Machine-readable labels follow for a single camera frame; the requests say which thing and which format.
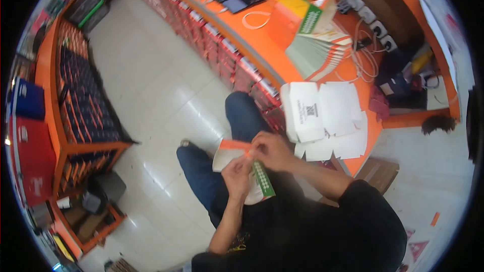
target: barcode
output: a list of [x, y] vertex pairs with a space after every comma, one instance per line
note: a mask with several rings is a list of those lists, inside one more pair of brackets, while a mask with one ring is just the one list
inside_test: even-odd
[[318, 116], [318, 108], [316, 103], [312, 106], [306, 106], [306, 113], [308, 116]]

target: person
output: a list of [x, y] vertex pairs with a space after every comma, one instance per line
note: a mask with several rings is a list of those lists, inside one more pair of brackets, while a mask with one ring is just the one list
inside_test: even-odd
[[[177, 150], [187, 181], [216, 228], [208, 251], [192, 259], [194, 272], [398, 269], [407, 235], [378, 190], [296, 158], [246, 93], [228, 96], [226, 115], [232, 138], [252, 143], [252, 158], [236, 158], [219, 173], [191, 142], [182, 141]], [[252, 159], [264, 164], [276, 195], [247, 206]], [[305, 198], [294, 175], [339, 207]]]

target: boxed product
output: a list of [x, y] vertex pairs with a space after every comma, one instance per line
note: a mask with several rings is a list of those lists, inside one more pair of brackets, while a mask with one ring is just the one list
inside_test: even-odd
[[[214, 172], [221, 172], [227, 164], [242, 155], [249, 156], [250, 143], [222, 140], [214, 156], [212, 168]], [[245, 199], [245, 205], [254, 205], [272, 196], [275, 196], [274, 189], [265, 171], [262, 162], [255, 160], [252, 163], [250, 177], [250, 191]]]

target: white cable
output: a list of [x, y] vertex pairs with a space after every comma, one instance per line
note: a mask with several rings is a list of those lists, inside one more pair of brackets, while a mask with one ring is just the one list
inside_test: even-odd
[[248, 28], [249, 30], [257, 30], [257, 29], [260, 29], [261, 27], [265, 26], [268, 22], [269, 22], [269, 18], [262, 24], [262, 25], [259, 25], [259, 26], [251, 26], [250, 24], [247, 23], [247, 21], [245, 20], [245, 17], [251, 15], [251, 14], [258, 14], [258, 15], [265, 15], [265, 16], [270, 16], [270, 13], [268, 12], [261, 12], [261, 11], [254, 11], [254, 12], [250, 12], [250, 13], [247, 13], [245, 14], [243, 17], [242, 17], [242, 24]]
[[[333, 19], [333, 21], [336, 23], [336, 25], [343, 30], [344, 33], [346, 33], [347, 35], [349, 35], [348, 31], [346, 31], [346, 29], [336, 20], [336, 19]], [[352, 80], [344, 80], [339, 74], [338, 72], [336, 71], [336, 76], [338, 77], [338, 79], [340, 79], [341, 81], [344, 81], [344, 82], [353, 82], [355, 80], [357, 80], [358, 78], [361, 78], [364, 82], [366, 83], [371, 83], [374, 78], [376, 76], [378, 76], [378, 63], [377, 61], [375, 60], [375, 58], [372, 56], [372, 52], [368, 51], [367, 49], [362, 49], [362, 53], [363, 55], [369, 60], [370, 64], [371, 64], [371, 67], [373, 69], [373, 75], [370, 75], [369, 73], [366, 72], [365, 68], [363, 67], [363, 62], [361, 60], [361, 57], [360, 57], [360, 53], [358, 51], [356, 51], [356, 46], [358, 45], [358, 34], [359, 34], [359, 27], [360, 27], [360, 24], [363, 22], [363, 19], [360, 19], [360, 21], [358, 21], [358, 23], [356, 24], [356, 27], [355, 27], [355, 34], [354, 34], [354, 42], [353, 42], [353, 47], [351, 48], [350, 50], [350, 56], [351, 56], [351, 59], [353, 60], [353, 64], [355, 66], [355, 69], [356, 69], [356, 78], [352, 79]], [[368, 81], [366, 80], [366, 78], [364, 77], [364, 75], [367, 75], [369, 77], [371, 77], [371, 79]]]

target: power outlet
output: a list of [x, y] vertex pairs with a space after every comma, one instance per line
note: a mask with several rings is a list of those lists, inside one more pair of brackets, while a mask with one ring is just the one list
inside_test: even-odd
[[383, 36], [388, 34], [387, 29], [378, 20], [370, 24], [370, 28], [373, 31], [373, 33], [377, 35], [377, 38], [383, 38]]
[[358, 11], [358, 15], [363, 18], [365, 23], [372, 23], [377, 19], [377, 16], [372, 12], [369, 7], [363, 7]]
[[390, 35], [386, 35], [382, 39], [380, 39], [380, 43], [388, 52], [393, 51], [397, 48], [395, 41]]
[[361, 8], [365, 6], [365, 3], [362, 0], [347, 0], [347, 1], [355, 11], [359, 11]]

